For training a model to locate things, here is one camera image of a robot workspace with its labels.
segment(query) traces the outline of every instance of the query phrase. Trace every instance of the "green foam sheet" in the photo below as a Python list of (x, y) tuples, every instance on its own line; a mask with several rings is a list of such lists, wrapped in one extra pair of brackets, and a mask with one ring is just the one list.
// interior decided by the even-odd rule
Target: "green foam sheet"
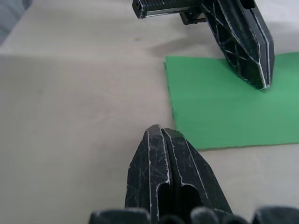
[(176, 129), (196, 149), (299, 142), (299, 53), (276, 56), (266, 91), (225, 59), (168, 56), (166, 73)]

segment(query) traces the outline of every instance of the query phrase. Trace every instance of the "green paper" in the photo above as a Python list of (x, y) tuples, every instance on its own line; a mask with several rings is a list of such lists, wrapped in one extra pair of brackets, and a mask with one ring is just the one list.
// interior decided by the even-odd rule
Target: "green paper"
[(176, 129), (196, 149), (299, 142), (299, 53), (276, 56), (266, 91), (225, 59), (168, 56), (166, 71)]

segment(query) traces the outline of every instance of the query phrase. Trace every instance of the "white table surface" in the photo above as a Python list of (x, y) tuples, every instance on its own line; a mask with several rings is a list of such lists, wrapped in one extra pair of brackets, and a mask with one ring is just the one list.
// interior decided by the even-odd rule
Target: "white table surface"
[[(276, 53), (298, 51), (298, 0), (257, 3)], [(174, 125), (166, 55), (222, 57), (207, 24), (138, 20), (130, 0), (35, 1), (0, 47), (0, 223), (82, 224), (123, 207), (143, 132)], [(299, 207), (298, 145), (201, 154), (234, 213)]]

